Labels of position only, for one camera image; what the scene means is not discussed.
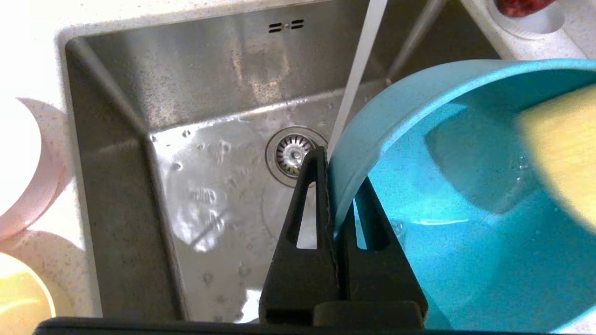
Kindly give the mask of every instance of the sink drain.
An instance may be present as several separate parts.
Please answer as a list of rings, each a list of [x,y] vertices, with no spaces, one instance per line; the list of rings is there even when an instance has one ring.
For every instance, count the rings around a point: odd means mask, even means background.
[[[290,134],[277,144],[275,162],[287,176],[297,178],[306,154],[315,148],[315,144],[300,134]]]
[[[327,141],[317,132],[304,127],[280,130],[269,140],[266,149],[267,167],[275,179],[289,187],[296,186],[302,161],[306,155]]]

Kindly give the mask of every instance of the wet sink bottom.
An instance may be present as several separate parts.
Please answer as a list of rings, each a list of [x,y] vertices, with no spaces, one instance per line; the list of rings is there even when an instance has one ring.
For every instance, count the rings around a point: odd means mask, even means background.
[[[362,85],[355,109],[384,88]],[[293,188],[270,173],[265,151],[279,130],[304,126],[328,139],[342,90],[152,134],[154,183],[170,254],[191,320],[257,318]],[[309,192],[298,247],[315,247]]]

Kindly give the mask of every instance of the sponge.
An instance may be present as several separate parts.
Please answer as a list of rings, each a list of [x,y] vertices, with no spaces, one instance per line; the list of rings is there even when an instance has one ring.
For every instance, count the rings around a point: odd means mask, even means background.
[[[553,198],[596,233],[596,85],[525,110],[517,123]]]

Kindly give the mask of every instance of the blue bowl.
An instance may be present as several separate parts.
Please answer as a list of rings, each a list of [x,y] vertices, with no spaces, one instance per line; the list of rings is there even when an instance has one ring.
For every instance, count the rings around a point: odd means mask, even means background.
[[[429,300],[426,328],[546,332],[596,305],[596,236],[545,190],[514,125],[595,82],[591,60],[444,64],[346,128],[330,162],[336,225],[368,175]]]

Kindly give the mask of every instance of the white bowl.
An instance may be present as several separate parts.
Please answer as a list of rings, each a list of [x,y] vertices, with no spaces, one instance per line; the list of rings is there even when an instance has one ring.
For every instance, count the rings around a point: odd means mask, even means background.
[[[507,32],[525,39],[542,39],[554,34],[563,27],[565,15],[558,2],[525,17],[507,17],[496,7],[494,0],[488,0],[486,6],[492,19]]]
[[[0,240],[30,225],[58,187],[59,170],[37,121],[15,98],[0,98]]]

